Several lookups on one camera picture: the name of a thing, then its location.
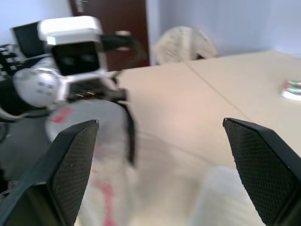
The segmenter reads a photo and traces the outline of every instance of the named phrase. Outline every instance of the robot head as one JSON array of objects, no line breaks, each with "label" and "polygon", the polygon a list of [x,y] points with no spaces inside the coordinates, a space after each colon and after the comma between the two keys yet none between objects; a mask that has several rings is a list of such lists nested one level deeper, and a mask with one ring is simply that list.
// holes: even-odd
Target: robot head
[{"label": "robot head", "polygon": [[38,32],[62,76],[106,70],[98,19],[78,16],[44,20]]}]

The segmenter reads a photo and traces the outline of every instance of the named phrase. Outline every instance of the table surface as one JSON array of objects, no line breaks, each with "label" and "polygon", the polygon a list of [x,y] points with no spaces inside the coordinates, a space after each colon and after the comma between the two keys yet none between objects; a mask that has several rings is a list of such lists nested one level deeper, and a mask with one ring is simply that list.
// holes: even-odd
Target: table surface
[{"label": "table surface", "polygon": [[270,127],[298,152],[301,103],[280,91],[299,72],[301,61],[274,51],[127,70],[139,130],[132,225],[188,225],[204,175],[235,166],[225,117]]}]

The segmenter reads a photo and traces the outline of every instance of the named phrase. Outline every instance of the wooden door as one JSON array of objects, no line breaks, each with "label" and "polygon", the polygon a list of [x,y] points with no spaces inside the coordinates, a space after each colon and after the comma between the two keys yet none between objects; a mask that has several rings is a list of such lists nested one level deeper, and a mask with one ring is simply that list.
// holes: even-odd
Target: wooden door
[{"label": "wooden door", "polygon": [[[104,33],[130,31],[141,42],[149,56],[146,0],[69,0],[74,16],[94,16],[100,19]],[[133,59],[133,51],[114,51],[107,54],[110,71],[121,69]],[[149,58],[135,67],[149,66]]]}]

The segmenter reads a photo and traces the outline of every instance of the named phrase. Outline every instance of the brown door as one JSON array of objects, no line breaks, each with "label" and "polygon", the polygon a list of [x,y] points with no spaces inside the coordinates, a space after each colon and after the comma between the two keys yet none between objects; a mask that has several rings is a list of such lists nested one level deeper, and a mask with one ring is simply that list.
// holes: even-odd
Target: brown door
[{"label": "brown door", "polygon": [[[130,31],[149,55],[146,0],[69,0],[74,16],[94,16],[100,19],[104,33]],[[110,71],[120,70],[125,61],[133,59],[133,51],[107,54]],[[149,66],[149,59],[135,67]]]}]

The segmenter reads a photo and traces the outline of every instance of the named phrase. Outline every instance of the small object on table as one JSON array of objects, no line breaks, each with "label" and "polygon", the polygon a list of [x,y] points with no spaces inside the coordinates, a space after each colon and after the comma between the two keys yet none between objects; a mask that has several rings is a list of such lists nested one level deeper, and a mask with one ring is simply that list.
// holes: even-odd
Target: small object on table
[{"label": "small object on table", "polygon": [[291,100],[301,100],[301,81],[286,80],[282,96]]}]

